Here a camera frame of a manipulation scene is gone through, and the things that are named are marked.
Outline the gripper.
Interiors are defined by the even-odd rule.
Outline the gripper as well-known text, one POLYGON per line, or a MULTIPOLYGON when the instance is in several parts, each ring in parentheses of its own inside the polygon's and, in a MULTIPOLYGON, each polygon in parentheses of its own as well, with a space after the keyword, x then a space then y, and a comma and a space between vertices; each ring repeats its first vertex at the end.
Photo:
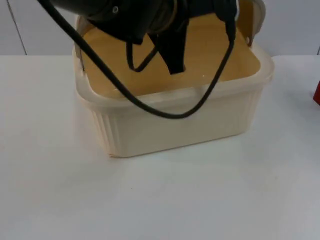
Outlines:
POLYGON ((215 14, 228 22, 238 18, 237 0, 162 0, 147 33, 170 75, 183 73, 189 21, 215 14))

